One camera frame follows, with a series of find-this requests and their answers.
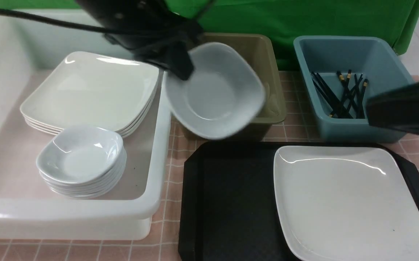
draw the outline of chopsticks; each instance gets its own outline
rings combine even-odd
[[[369,80],[364,80],[362,90],[360,90],[359,86],[362,82],[363,74],[361,74],[359,79],[357,74],[354,75],[355,84],[350,89],[349,86],[352,79],[352,70],[348,70],[346,78],[340,71],[337,71],[338,79],[343,87],[343,93],[340,99],[338,99],[319,73],[312,71],[311,74],[313,76],[314,87],[332,108],[332,112],[329,114],[329,117],[336,116],[339,119],[353,119],[350,114],[351,108],[353,108],[356,113],[356,119],[363,119],[365,117],[363,101],[366,88],[369,85]]]
[[[325,101],[329,104],[329,106],[332,107],[334,111],[338,109],[341,112],[339,116],[352,119],[353,117],[350,115],[349,112],[346,111],[345,107],[340,103],[340,100],[337,98],[337,96],[335,96],[333,91],[330,89],[330,87],[327,85],[324,79],[319,75],[319,73],[311,72],[311,74],[314,76],[314,79],[317,81],[317,83],[319,83],[319,84],[316,84],[313,81],[314,86],[318,90],[321,89],[321,91],[319,92],[321,93],[322,97],[324,97]]]

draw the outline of white bowl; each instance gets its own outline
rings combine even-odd
[[[112,180],[115,179],[117,175],[119,175],[119,170],[126,164],[127,154],[126,151],[123,150],[119,155],[119,159],[113,165],[113,167],[106,172],[104,175],[100,176],[99,178],[92,180],[90,182],[82,183],[82,184],[64,184],[53,181],[50,177],[47,177],[47,174],[40,171],[40,176],[45,180],[46,184],[50,188],[54,188],[60,191],[71,192],[71,193],[84,193],[88,194],[90,191],[99,190],[99,188],[104,187],[111,183]]]
[[[104,194],[108,193],[110,190],[112,190],[117,185],[119,180],[121,180],[121,177],[124,173],[125,167],[126,167],[126,165],[123,164],[121,169],[118,171],[118,175],[116,175],[116,177],[108,185],[103,186],[102,188],[100,188],[96,192],[91,192],[91,193],[88,193],[88,194],[66,193],[66,192],[63,192],[63,191],[58,191],[57,189],[54,189],[54,188],[51,188],[51,187],[50,187],[50,190],[52,190],[55,193],[58,193],[58,194],[61,194],[61,195],[67,196],[67,197],[72,197],[72,198],[89,199],[89,198],[99,197],[101,195],[104,195]]]
[[[189,52],[195,70],[188,81],[164,73],[163,87],[176,118],[207,139],[234,135],[264,105],[264,87],[242,56],[223,43]]]
[[[83,184],[104,175],[123,150],[119,134],[88,125],[64,129],[40,152],[38,169],[55,182]]]
[[[118,132],[138,118],[158,79],[159,69],[150,64],[76,51],[30,94],[20,111],[54,129],[89,124]]]

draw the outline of white plate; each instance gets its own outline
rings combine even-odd
[[[419,261],[419,211],[375,148],[286,146],[274,156],[280,224],[304,261]]]
[[[34,129],[36,129],[38,131],[45,132],[47,134],[51,134],[51,135],[55,135],[56,136],[56,135],[58,135],[61,132],[60,130],[52,130],[52,129],[48,129],[48,128],[42,127],[40,125],[36,125],[35,123],[29,121],[29,119],[25,119],[25,123],[27,123],[27,125],[29,125],[30,127],[34,128]]]
[[[77,51],[57,66],[20,111],[54,128],[90,124],[120,131],[148,103],[158,74],[149,64]]]
[[[223,43],[205,43],[189,54],[195,70],[188,81],[164,73],[163,89],[173,114],[200,137],[234,135],[264,105],[260,79],[237,51]]]
[[[151,107],[151,104],[153,103],[153,99],[155,98],[155,95],[156,95],[156,90],[157,90],[157,88],[155,88],[155,90],[153,91],[153,94],[151,94],[150,100],[148,101],[145,108],[140,112],[138,117],[126,128],[124,128],[122,130],[118,130],[117,131],[118,134],[122,135],[123,132],[128,133],[128,131],[130,131],[132,129],[132,127],[140,120],[140,117],[144,114],[146,115],[146,112],[148,112],[148,109]],[[25,119],[25,122],[27,122],[27,124],[29,124],[31,127],[34,127],[35,129],[38,129],[39,131],[45,132],[45,133],[48,133],[48,134],[57,135],[59,132],[61,132],[63,130],[61,128],[52,127],[50,125],[38,122],[34,119],[31,119],[30,117],[24,116],[24,119]]]
[[[108,172],[124,150],[122,137],[89,125],[69,127],[54,137],[37,157],[37,168],[50,179],[83,184]]]
[[[127,137],[130,134],[133,133],[133,131],[135,131],[138,126],[141,124],[141,122],[143,121],[143,119],[145,118],[146,114],[148,113],[151,104],[153,103],[153,99],[155,97],[156,92],[154,92],[151,96],[150,101],[148,101],[148,104],[146,105],[146,107],[143,109],[143,111],[140,112],[140,115],[138,116],[137,119],[135,119],[129,126],[127,126],[125,129],[123,129],[122,131],[118,131],[117,133],[119,135],[121,135],[122,137]],[[55,129],[53,127],[47,126],[45,124],[40,124],[37,121],[34,121],[28,117],[25,117],[25,122],[30,126],[33,127],[34,129],[37,129],[41,132],[45,132],[48,134],[52,134],[52,135],[57,135],[59,132],[62,131],[62,129]]]

